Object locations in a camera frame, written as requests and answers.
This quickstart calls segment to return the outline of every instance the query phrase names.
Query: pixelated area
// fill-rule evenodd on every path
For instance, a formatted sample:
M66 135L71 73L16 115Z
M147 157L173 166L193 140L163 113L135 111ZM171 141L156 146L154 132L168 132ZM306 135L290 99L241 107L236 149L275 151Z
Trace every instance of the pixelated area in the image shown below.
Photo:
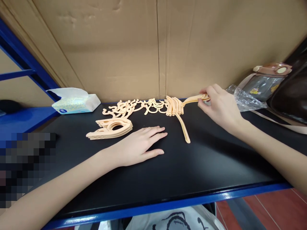
M0 209L11 207L51 170L55 141L55 133L14 133L1 144Z

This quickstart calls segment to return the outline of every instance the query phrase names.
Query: forearm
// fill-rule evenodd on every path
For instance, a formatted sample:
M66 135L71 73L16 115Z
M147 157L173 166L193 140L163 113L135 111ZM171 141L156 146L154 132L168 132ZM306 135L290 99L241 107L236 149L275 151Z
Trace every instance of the forearm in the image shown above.
M1 229L41 229L83 189L116 167L107 151L100 151L24 195L0 216Z
M254 148L295 188L307 194L307 157L244 120L231 134Z

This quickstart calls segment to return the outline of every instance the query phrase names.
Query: black bag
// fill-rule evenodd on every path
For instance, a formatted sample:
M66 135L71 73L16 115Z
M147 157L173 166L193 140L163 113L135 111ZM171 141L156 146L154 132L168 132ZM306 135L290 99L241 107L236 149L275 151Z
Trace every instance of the black bag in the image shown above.
M288 119L307 125L307 39L285 61L292 72L281 82L267 104Z

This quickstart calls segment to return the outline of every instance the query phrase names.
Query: right hand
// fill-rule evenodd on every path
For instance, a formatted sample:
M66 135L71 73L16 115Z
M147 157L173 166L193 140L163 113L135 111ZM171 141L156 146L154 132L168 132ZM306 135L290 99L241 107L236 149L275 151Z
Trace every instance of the right hand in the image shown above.
M208 94L211 106L198 99L198 107L227 132L232 133L246 122L240 114L234 96L227 93L218 84L208 86L200 90L199 93Z

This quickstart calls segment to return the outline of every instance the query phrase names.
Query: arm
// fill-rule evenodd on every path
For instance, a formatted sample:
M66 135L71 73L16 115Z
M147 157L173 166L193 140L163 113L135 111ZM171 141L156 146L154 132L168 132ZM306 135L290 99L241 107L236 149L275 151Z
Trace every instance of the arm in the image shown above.
M208 93L211 106L198 106L227 132L244 141L265 158L295 188L307 195L307 156L290 148L245 120L234 96L214 84L200 91Z
M164 129L157 126L131 133L115 145L99 151L76 167L24 195L0 216L1 229L41 229L99 177L117 167L134 165L163 154L161 149L146 151L167 135L159 133Z

